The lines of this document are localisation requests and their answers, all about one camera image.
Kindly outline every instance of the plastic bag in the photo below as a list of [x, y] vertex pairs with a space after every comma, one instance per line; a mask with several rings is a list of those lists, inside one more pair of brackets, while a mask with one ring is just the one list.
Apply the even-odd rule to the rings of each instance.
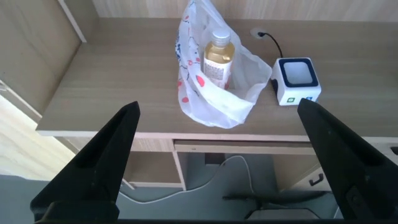
[[[218, 88], [201, 71], [203, 51], [217, 28], [227, 28], [235, 46], [228, 90]], [[272, 69], [242, 46], [210, 0], [191, 0], [183, 14], [175, 42], [180, 65], [178, 101], [193, 120], [221, 128], [243, 124], [266, 87]]]

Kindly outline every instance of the power cord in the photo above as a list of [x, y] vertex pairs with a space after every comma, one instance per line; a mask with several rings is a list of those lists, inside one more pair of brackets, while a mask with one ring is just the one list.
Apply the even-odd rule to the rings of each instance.
[[170, 194], [170, 195], [168, 195], [168, 196], [166, 196], [166, 197], [158, 198], [158, 199], [151, 200], [151, 201], [147, 201], [147, 202], [140, 202], [140, 201], [137, 201], [137, 200], [131, 198], [130, 196], [126, 195], [125, 193], [123, 193], [123, 192], [121, 192], [121, 191], [119, 191], [119, 193], [120, 193], [123, 197], [127, 198], [128, 200], [130, 200], [130, 201], [132, 201], [132, 202], [134, 202], [134, 203], [138, 203], [138, 204], [141, 204], [141, 205], [146, 205], [146, 204], [149, 204], [149, 203], [155, 203], [155, 202], [159, 202], [159, 201], [168, 199], [168, 198], [173, 197], [173, 196], [176, 196], [176, 195], [178, 195], [178, 194], [188, 193], [188, 192], [194, 192], [194, 191], [200, 190], [200, 189], [206, 187], [208, 184], [210, 184], [210, 182], [211, 182], [211, 181], [215, 178], [215, 176], [217, 175], [218, 171], [220, 171], [220, 168], [221, 168], [227, 161], [229, 161], [229, 160], [231, 160], [231, 159], [234, 159], [234, 158], [241, 158], [241, 159], [243, 160], [244, 164], [246, 165], [246, 170], [248, 171], [250, 190], [251, 190], [251, 192], [252, 192], [253, 194], [256, 194], [256, 193], [254, 192], [254, 190], [253, 190], [252, 181], [251, 181], [251, 174], [250, 174], [250, 169], [249, 169], [248, 162], [245, 160], [245, 158], [244, 158], [243, 156], [231, 156], [231, 157], [229, 157], [229, 158], [226, 159], [223, 163], [221, 163], [221, 165], [218, 167], [216, 173], [211, 177], [211, 179], [210, 179], [208, 182], [204, 183], [203, 185], [201, 185], [201, 186], [199, 186], [199, 187], [197, 187], [197, 188], [191, 189], [191, 190], [175, 192], [174, 194]]
[[266, 32], [258, 32], [257, 34], [258, 34], [260, 37], [264, 37], [265, 35], [269, 36], [269, 37], [275, 42], [276, 46], [278, 47], [278, 50], [279, 50], [279, 53], [280, 53], [280, 57], [281, 57], [281, 58], [284, 57], [284, 55], [283, 55], [283, 53], [282, 53], [282, 50], [280, 49], [280, 46], [279, 46], [279, 44], [278, 44], [278, 41], [276, 41], [275, 38], [274, 38], [272, 35], [270, 35], [269, 33], [266, 33]]
[[337, 217], [338, 210], [340, 210], [340, 207], [337, 205], [337, 209], [336, 209], [335, 215], [333, 216], [333, 219], [335, 219]]

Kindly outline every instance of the floor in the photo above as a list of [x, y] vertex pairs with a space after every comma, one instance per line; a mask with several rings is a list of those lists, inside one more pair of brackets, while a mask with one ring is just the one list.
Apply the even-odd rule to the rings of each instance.
[[[188, 188], [194, 189], [208, 182], [219, 166], [205, 165], [204, 154], [189, 154]], [[272, 158], [268, 155], [243, 155], [249, 164], [254, 191], [263, 197], [277, 193]], [[25, 180], [19, 177], [0, 176], [0, 223], [32, 223], [33, 215], [29, 203], [47, 182]], [[162, 198], [180, 189], [139, 188], [121, 191], [130, 197], [148, 201]], [[116, 202], [120, 209], [119, 218], [128, 219], [186, 219], [186, 220], [242, 220], [255, 209], [252, 201], [225, 201], [229, 194], [250, 194], [246, 166], [241, 158], [233, 158], [220, 167], [214, 179], [204, 188], [176, 195], [147, 205], [139, 205], [119, 195]], [[286, 192], [284, 197], [303, 197], [308, 192]], [[320, 218], [333, 218], [336, 202], [332, 194], [289, 207], [309, 208]]]

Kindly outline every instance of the bottle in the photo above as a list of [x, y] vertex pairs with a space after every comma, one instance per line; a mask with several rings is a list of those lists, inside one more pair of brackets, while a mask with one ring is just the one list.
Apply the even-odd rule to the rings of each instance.
[[216, 29], [205, 49], [203, 73], [218, 87], [228, 89], [235, 46], [228, 29]]

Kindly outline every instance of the white box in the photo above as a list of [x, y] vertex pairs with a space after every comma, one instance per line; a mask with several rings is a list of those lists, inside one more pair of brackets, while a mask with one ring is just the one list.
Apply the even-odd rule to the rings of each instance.
[[281, 106], [298, 105], [302, 98], [317, 101], [322, 90], [309, 58], [278, 58], [271, 83]]

